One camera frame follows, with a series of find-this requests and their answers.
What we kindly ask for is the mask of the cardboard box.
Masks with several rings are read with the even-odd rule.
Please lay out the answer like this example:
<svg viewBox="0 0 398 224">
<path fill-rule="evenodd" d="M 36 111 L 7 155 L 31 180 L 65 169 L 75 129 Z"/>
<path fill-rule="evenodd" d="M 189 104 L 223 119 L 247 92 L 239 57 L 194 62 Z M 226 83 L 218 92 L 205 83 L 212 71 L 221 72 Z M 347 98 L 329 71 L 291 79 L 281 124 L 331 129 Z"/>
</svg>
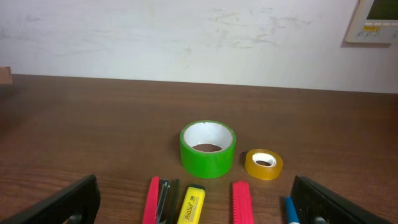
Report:
<svg viewBox="0 0 398 224">
<path fill-rule="evenodd" d="M 10 67 L 0 67 L 0 84 L 12 84 L 12 72 Z"/>
</svg>

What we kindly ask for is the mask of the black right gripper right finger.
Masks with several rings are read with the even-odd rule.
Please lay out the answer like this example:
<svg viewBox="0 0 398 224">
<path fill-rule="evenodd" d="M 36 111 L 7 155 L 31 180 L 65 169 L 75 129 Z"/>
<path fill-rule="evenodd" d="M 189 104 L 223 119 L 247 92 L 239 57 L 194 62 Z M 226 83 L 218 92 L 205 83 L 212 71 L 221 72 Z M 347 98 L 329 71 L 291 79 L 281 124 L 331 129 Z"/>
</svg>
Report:
<svg viewBox="0 0 398 224">
<path fill-rule="evenodd" d="M 290 196 L 299 223 L 391 224 L 308 177 L 295 176 Z"/>
</svg>

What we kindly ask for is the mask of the small yellow tape roll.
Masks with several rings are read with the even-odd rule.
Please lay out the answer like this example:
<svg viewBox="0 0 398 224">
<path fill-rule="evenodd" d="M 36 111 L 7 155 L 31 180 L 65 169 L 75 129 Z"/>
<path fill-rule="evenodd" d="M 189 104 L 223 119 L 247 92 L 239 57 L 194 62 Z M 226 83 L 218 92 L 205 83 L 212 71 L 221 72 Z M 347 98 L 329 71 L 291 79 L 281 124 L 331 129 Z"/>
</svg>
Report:
<svg viewBox="0 0 398 224">
<path fill-rule="evenodd" d="M 247 152 L 244 168 L 251 176 L 261 180 L 278 178 L 283 168 L 282 158 L 267 149 L 251 149 Z"/>
</svg>

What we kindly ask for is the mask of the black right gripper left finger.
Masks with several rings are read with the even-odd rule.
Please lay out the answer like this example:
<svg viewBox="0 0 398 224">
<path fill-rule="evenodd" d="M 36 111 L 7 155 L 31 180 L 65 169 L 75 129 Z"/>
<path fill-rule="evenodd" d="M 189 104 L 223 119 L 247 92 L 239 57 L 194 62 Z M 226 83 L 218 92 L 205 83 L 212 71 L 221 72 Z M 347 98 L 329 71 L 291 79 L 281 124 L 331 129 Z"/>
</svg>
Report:
<svg viewBox="0 0 398 224">
<path fill-rule="evenodd" d="M 97 179 L 91 174 L 1 224 L 94 224 L 100 201 Z"/>
</svg>

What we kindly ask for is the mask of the green tape roll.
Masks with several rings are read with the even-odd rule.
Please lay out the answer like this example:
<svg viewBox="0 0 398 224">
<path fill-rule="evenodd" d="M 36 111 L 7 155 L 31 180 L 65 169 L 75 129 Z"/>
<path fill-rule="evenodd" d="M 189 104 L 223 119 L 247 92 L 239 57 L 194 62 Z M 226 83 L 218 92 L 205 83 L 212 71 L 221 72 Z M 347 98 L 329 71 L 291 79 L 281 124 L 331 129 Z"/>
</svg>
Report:
<svg viewBox="0 0 398 224">
<path fill-rule="evenodd" d="M 205 152 L 195 148 L 203 144 L 217 146 L 220 150 Z M 180 132 L 182 166 L 189 174 L 202 179 L 214 179 L 228 173 L 233 166 L 235 146 L 235 132 L 219 121 L 195 121 Z"/>
</svg>

